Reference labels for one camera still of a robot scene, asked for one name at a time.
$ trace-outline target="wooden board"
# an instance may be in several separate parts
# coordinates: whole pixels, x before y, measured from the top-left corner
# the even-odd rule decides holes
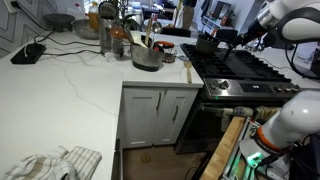
[[[223,170],[228,162],[233,146],[238,140],[238,136],[243,128],[244,121],[244,117],[233,118],[209,164],[204,170],[200,178],[201,180],[219,179],[219,176],[223,173]]]

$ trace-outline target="kitchen counter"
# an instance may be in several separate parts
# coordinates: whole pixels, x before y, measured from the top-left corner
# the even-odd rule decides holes
[[[56,33],[51,38],[60,43],[83,41],[71,32]],[[157,39],[195,42],[161,35]],[[46,53],[100,51],[99,46],[60,46],[50,40],[44,44]],[[193,68],[193,83],[187,83],[186,68],[180,60],[164,64],[157,72],[136,69],[130,57],[116,60],[113,54],[107,54],[108,61],[98,54],[81,53],[42,56],[34,65],[13,65],[10,59],[19,50],[0,60],[0,176],[21,159],[46,155],[61,145],[69,151],[83,146],[101,152],[102,161],[93,179],[110,179],[122,86],[203,86]]]

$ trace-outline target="utensil holder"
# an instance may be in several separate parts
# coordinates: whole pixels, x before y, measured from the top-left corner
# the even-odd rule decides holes
[[[142,47],[138,44],[131,44],[131,59],[134,67],[154,72],[159,70],[164,59],[164,53]]]

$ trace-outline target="oven door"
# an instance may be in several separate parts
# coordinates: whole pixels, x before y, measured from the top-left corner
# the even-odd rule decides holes
[[[221,131],[221,116],[217,116],[219,109],[223,110],[224,108],[235,108],[237,106],[250,108],[258,106],[281,107],[283,104],[284,102],[258,101],[204,102],[198,97],[180,132],[174,147],[175,152],[178,154],[214,152],[224,135],[224,132]]]

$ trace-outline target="spatula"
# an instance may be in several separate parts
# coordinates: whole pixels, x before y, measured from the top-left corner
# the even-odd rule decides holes
[[[184,66],[187,68],[188,83],[192,84],[191,73],[190,73],[190,68],[192,67],[191,61],[184,61]]]

